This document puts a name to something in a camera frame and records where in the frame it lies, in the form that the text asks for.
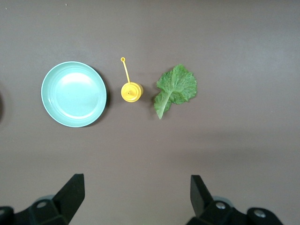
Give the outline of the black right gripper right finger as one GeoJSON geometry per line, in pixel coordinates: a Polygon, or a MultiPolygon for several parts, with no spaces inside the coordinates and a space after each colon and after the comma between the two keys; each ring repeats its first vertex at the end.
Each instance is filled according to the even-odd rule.
{"type": "Polygon", "coordinates": [[[246,215],[225,199],[214,199],[199,175],[191,176],[190,200],[195,216],[187,225],[246,225],[246,215]]]}

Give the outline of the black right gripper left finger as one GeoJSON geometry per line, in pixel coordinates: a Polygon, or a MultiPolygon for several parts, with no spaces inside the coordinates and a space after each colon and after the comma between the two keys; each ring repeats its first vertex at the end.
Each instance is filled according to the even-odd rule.
{"type": "Polygon", "coordinates": [[[69,225],[84,200],[84,175],[75,174],[55,195],[38,198],[14,215],[14,225],[69,225]]]}

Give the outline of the green lettuce leaf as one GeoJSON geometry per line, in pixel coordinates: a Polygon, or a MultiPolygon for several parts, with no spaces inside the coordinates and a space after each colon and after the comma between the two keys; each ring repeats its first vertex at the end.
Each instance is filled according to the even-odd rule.
{"type": "Polygon", "coordinates": [[[160,92],[154,98],[154,109],[159,119],[169,111],[172,104],[189,102],[197,94],[197,81],[194,74],[182,64],[165,72],[157,81],[160,92]]]}

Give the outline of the yellow mustard squeeze bottle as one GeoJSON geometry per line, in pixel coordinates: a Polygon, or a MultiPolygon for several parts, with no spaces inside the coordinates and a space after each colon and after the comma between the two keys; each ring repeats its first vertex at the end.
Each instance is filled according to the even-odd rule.
{"type": "Polygon", "coordinates": [[[129,103],[134,103],[138,101],[143,95],[144,89],[141,84],[130,81],[128,69],[126,66],[126,58],[121,57],[121,62],[123,63],[127,82],[121,88],[122,98],[129,103]]]}

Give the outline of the mint green plate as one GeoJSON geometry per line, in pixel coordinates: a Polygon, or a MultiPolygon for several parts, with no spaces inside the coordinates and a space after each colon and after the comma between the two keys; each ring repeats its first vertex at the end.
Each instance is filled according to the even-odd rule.
{"type": "Polygon", "coordinates": [[[107,90],[92,67],[76,61],[54,66],[41,85],[43,106],[52,119],[71,128],[85,127],[104,112],[107,90]]]}

